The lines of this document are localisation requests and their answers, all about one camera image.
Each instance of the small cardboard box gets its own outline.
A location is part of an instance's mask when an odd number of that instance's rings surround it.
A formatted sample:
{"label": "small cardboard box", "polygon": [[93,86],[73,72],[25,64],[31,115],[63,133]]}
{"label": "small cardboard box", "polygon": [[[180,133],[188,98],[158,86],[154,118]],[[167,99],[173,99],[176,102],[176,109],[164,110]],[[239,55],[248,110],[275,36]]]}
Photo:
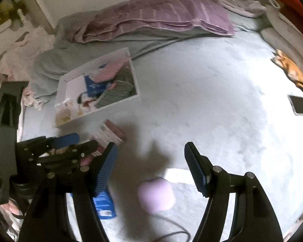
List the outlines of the small cardboard box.
{"label": "small cardboard box", "polygon": [[70,71],[63,75],[58,83],[57,95],[55,100],[56,109],[56,127],[69,123],[73,120],[78,120],[81,117],[91,115],[97,112],[110,112],[112,109],[123,108],[126,104],[131,104],[135,100],[140,99],[140,92],[138,88],[137,78],[133,69],[133,63],[129,60],[127,69],[131,73],[134,88],[131,90],[130,96],[117,102],[110,103],[103,107],[98,106],[99,98],[96,102],[91,102],[90,106],[83,107],[78,103],[78,98],[82,93],[85,93],[86,83],[84,76],[90,73],[97,72],[99,67],[109,62],[115,61],[120,58],[130,57],[128,48],[111,52],[96,58],[82,66]]}

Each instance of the striped fabric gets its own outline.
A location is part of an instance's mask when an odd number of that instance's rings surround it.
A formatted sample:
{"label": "striped fabric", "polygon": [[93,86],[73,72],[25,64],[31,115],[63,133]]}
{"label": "striped fabric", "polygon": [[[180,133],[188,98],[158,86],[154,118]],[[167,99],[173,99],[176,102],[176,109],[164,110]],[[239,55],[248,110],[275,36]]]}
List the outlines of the striped fabric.
{"label": "striped fabric", "polygon": [[107,41],[141,27],[173,31],[201,27],[217,35],[234,33],[225,10],[211,0],[130,0],[84,19],[73,27],[70,39]]}

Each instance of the silver bolt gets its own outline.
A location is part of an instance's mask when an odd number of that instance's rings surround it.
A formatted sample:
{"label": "silver bolt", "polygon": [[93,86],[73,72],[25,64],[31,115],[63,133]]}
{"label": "silver bolt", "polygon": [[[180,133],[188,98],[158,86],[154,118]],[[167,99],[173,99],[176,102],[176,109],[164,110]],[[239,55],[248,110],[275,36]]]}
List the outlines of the silver bolt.
{"label": "silver bolt", "polygon": [[81,166],[80,167],[80,170],[82,171],[82,172],[86,172],[86,171],[88,171],[90,168],[89,168],[89,166]]}
{"label": "silver bolt", "polygon": [[247,175],[249,178],[251,178],[251,179],[255,178],[255,174],[252,173],[252,172],[247,172],[246,175]]}
{"label": "silver bolt", "polygon": [[54,172],[49,172],[49,173],[47,174],[47,177],[48,177],[49,179],[52,179],[54,176],[55,176],[55,173],[54,173]]}
{"label": "silver bolt", "polygon": [[214,172],[220,173],[222,171],[222,168],[220,166],[214,166],[213,168]]}

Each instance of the smartphone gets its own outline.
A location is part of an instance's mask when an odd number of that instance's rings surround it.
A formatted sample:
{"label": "smartphone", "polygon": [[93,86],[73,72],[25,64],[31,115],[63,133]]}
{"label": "smartphone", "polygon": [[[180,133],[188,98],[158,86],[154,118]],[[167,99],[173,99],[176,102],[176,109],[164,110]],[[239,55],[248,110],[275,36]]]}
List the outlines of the smartphone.
{"label": "smartphone", "polygon": [[291,102],[294,113],[303,115],[303,97],[289,95],[288,99]]}

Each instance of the black cable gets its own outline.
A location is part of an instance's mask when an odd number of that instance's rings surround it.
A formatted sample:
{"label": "black cable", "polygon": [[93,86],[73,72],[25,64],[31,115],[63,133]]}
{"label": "black cable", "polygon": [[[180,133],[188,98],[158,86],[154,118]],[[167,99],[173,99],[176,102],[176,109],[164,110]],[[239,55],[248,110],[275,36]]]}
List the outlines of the black cable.
{"label": "black cable", "polygon": [[176,232],[172,232],[172,233],[169,233],[169,234],[166,234],[166,235],[163,235],[159,238],[156,238],[155,240],[153,240],[152,242],[159,242],[161,241],[162,239],[164,238],[167,238],[167,237],[171,237],[171,236],[174,236],[174,235],[177,235],[177,234],[186,234],[187,235],[187,239],[186,239],[186,242],[189,242],[190,239],[191,239],[191,234],[184,228],[182,227],[180,224],[177,224],[176,222],[174,222],[173,220],[171,219],[168,219],[166,217],[163,217],[163,216],[159,216],[159,215],[154,215],[154,217],[158,217],[162,220],[165,220],[167,222],[170,222],[172,223],[173,225],[179,227],[181,229],[181,231],[176,231]]}

